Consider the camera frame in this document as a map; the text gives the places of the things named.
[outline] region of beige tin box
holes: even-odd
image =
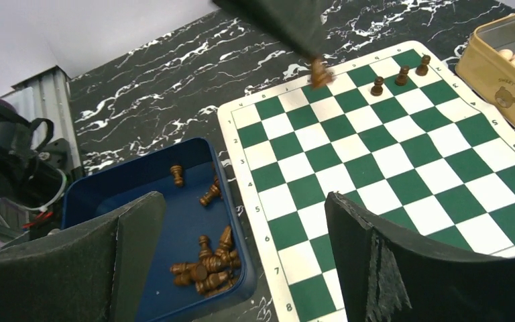
[[[455,70],[515,127],[515,66],[503,49],[515,53],[515,14],[478,27]]]

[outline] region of chess pawn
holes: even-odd
[[[202,235],[198,238],[198,244],[201,246],[201,250],[198,252],[199,260],[213,256],[212,250],[210,249],[210,238],[206,235]]]
[[[216,289],[220,284],[227,281],[228,278],[230,278],[230,272],[228,271],[210,274],[208,275],[207,279],[200,282],[196,282],[196,291],[199,294],[205,294],[209,290]]]
[[[214,253],[214,255],[221,258],[224,253],[230,251],[232,246],[232,227],[228,225],[226,226],[226,228],[222,232],[222,235],[220,236],[220,240],[218,241],[218,247],[216,248],[216,252]]]
[[[170,173],[174,177],[174,185],[178,187],[184,186],[184,180],[182,179],[182,167],[181,166],[171,166]]]

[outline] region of white square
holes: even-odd
[[[435,82],[439,82],[441,80],[441,77],[435,72],[433,71],[433,68],[431,66],[429,66],[429,71],[427,72],[427,75],[425,76],[418,76],[416,74],[416,68],[412,68],[412,70],[410,70],[410,72],[408,73],[408,75],[410,75],[410,80],[412,82],[414,82],[414,84],[417,86],[417,87],[423,87],[423,86],[427,86],[429,84],[433,84]]]
[[[467,182],[465,185],[487,212],[515,203],[514,193],[494,173]]]
[[[337,273],[337,269],[335,268],[334,270],[324,272],[323,278],[325,279],[325,283],[329,288],[329,293],[331,294],[331,298],[333,299],[333,303],[335,304],[336,309],[340,310],[344,308],[345,301],[343,300],[343,293],[341,292],[341,283],[339,282],[339,274]]]
[[[366,131],[367,129],[371,129],[382,124],[382,121],[380,121],[380,118],[378,115],[376,115],[370,106],[365,106],[359,109],[355,109],[354,111],[350,111],[346,113],[346,116],[357,133]]]
[[[370,153],[358,134],[334,141],[332,145],[342,162],[354,160]]]
[[[350,91],[351,89],[355,89],[356,85],[350,79],[348,74],[344,72],[342,74],[334,76],[333,82],[331,84],[328,84],[327,87],[333,95],[338,95]]]
[[[390,135],[398,142],[403,142],[416,136],[420,136],[425,131],[414,122],[410,116],[404,116],[384,124]]]
[[[404,209],[419,233],[424,236],[454,225],[449,215],[434,196],[405,205]]]
[[[337,100],[332,96],[311,103],[311,108],[319,122],[332,119],[333,117],[337,117],[345,113],[339,105],[339,102],[337,102]]]
[[[372,153],[372,156],[378,163],[384,178],[390,178],[414,168],[400,144],[378,150]]]
[[[416,171],[434,195],[463,184],[445,159],[420,166]]]
[[[285,113],[263,120],[262,125],[264,126],[269,140],[293,132],[293,126]]]
[[[273,220],[297,211],[289,187],[285,183],[262,191],[259,193],[259,196],[268,220]]]
[[[295,136],[297,136],[301,148],[303,148],[305,152],[331,143],[320,123],[298,129],[295,131]]]
[[[475,253],[492,254],[512,246],[512,242],[489,214],[457,224],[457,229]]]
[[[233,111],[232,117],[234,118],[234,123],[238,129],[255,124],[262,120],[258,113],[258,109],[255,108],[254,104]]]
[[[396,96],[396,99],[408,114],[423,111],[424,109],[428,109],[433,106],[433,103],[431,103],[420,89],[414,89],[412,91],[399,94]]]
[[[250,146],[244,149],[244,152],[250,170],[255,170],[277,161],[274,149],[269,141]]]
[[[345,194],[355,189],[344,164],[339,164],[315,173],[325,197],[334,191]]]
[[[434,129],[428,134],[437,151],[444,158],[471,147],[454,123]]]
[[[396,76],[400,71],[401,66],[393,58],[386,58],[378,60],[370,64],[370,68],[381,77],[388,78]]]
[[[317,203],[297,211],[301,224],[308,239],[314,239],[329,233],[327,216],[325,215],[325,202]]]
[[[385,101],[386,99],[390,99],[390,98],[394,97],[394,94],[392,94],[392,92],[390,92],[390,90],[388,89],[388,87],[386,85],[382,85],[382,94],[380,96],[374,96],[374,95],[370,94],[370,89],[372,89],[373,86],[374,86],[374,84],[370,83],[370,84],[362,85],[358,88],[358,91],[360,91],[360,94],[362,95],[362,97],[364,97],[364,99],[366,100],[368,105],[371,105],[374,103],[379,103],[379,102]]]
[[[299,153],[278,162],[285,182],[291,182],[314,173],[305,153]]]
[[[479,111],[467,104],[461,97],[441,103],[436,107],[441,114],[452,122],[458,122],[479,113]]]
[[[381,215],[402,206],[396,193],[386,180],[363,186],[357,191],[365,208],[375,215]]]
[[[477,154],[494,171],[501,171],[515,165],[515,151],[501,138],[478,145]]]
[[[289,285],[322,273],[308,241],[280,250],[278,254]]]
[[[294,109],[298,109],[299,107],[304,107],[309,104],[307,97],[301,89],[283,93],[279,95],[278,98],[285,112],[293,111]]]

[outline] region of printed bear logo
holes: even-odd
[[[504,88],[504,86],[500,87],[500,89],[494,95],[495,101],[498,103],[500,107],[508,109],[515,103],[515,97],[512,96],[512,93]]]

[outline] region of chess rook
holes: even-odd
[[[174,185],[178,187],[184,186],[184,180],[182,179],[182,167],[181,166],[171,166],[170,173],[174,177]]]

